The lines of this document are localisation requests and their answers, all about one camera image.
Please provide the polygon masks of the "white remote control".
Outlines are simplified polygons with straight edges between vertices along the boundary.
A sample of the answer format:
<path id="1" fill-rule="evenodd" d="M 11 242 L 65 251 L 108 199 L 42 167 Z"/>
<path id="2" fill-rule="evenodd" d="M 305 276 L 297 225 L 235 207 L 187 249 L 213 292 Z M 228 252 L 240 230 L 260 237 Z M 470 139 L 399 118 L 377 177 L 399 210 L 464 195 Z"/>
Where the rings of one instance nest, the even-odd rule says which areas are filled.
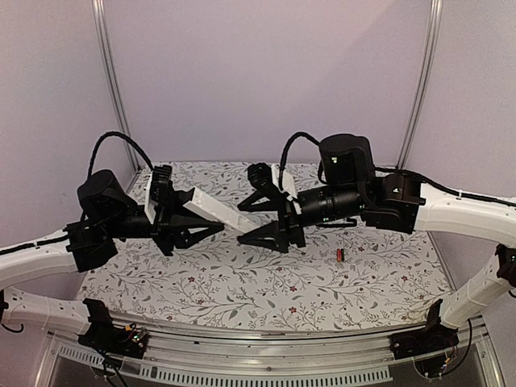
<path id="1" fill-rule="evenodd" d="M 193 187 L 187 193 L 187 199 L 183 206 L 206 220 L 223 223 L 241 234 L 259 227 L 240 212 L 233 210 L 198 187 Z"/>

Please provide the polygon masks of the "red black battery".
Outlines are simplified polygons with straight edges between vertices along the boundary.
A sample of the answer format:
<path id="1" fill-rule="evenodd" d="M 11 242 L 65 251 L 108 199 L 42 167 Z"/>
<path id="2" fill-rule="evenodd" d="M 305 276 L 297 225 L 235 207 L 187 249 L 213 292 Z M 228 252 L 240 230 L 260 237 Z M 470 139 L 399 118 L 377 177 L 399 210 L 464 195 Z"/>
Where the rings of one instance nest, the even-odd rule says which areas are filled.
<path id="1" fill-rule="evenodd" d="M 344 262 L 345 252 L 343 248 L 340 248 L 336 252 L 336 259 L 339 263 Z"/>

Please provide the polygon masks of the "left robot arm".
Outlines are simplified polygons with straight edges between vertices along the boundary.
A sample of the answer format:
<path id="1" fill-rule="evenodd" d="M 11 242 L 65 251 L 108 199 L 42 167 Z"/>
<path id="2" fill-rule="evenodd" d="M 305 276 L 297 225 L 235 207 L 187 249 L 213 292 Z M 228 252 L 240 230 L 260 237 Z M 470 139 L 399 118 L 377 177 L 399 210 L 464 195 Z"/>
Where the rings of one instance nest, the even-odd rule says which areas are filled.
<path id="1" fill-rule="evenodd" d="M 154 169 L 143 205 L 128 196 L 109 169 L 91 174 L 78 188 L 83 217 L 31 242 L 1 250 L 1 323 L 32 325 L 90 337 L 114 349 L 120 329 L 99 300 L 65 301 L 26 293 L 17 285 L 53 274 L 85 273 L 118 254 L 116 241 L 150 239 L 165 256 L 224 230 L 191 210 L 195 189 L 176 191 L 168 166 Z"/>

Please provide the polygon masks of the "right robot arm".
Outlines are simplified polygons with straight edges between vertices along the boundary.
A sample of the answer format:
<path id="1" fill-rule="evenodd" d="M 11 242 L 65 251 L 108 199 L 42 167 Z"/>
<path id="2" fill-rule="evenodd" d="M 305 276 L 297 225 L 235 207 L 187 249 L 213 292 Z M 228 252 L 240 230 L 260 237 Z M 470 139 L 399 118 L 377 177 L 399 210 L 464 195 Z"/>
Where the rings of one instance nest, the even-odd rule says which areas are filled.
<path id="1" fill-rule="evenodd" d="M 469 318 L 515 287 L 515 204 L 506 199 L 440 185 L 419 173 L 377 167 L 367 138 L 335 134 L 317 142 L 319 186 L 297 191 L 285 162 L 248 168 L 253 194 L 239 204 L 246 212 L 274 211 L 277 219 L 239 237 L 249 246 L 286 253 L 306 244 L 307 227 L 438 231 L 493 241 L 485 267 L 430 308 L 417 345 L 433 352 Z"/>

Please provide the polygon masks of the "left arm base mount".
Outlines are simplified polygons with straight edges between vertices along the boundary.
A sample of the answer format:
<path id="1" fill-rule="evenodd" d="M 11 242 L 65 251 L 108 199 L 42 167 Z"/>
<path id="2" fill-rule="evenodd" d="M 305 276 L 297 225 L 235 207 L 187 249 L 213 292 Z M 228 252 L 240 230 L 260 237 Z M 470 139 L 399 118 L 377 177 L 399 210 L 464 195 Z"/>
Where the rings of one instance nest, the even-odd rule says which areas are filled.
<path id="1" fill-rule="evenodd" d="M 83 301 L 89 316 L 89 328 L 78 335 L 78 343 L 108 354 L 143 359 L 149 334 L 146 327 L 134 322 L 125 327 L 116 327 L 103 302 L 86 298 Z"/>

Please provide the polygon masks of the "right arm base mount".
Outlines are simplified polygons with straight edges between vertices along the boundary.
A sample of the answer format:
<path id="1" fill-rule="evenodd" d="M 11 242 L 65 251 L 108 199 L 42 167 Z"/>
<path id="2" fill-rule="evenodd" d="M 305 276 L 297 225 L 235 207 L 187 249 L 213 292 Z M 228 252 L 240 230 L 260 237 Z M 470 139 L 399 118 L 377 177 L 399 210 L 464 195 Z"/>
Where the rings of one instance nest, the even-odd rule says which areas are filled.
<path id="1" fill-rule="evenodd" d="M 439 299 L 431 305 L 424 327 L 389 337 L 389 349 L 396 360 L 444 350 L 459 343 L 458 329 L 442 324 L 439 314 L 442 304 L 443 299 Z"/>

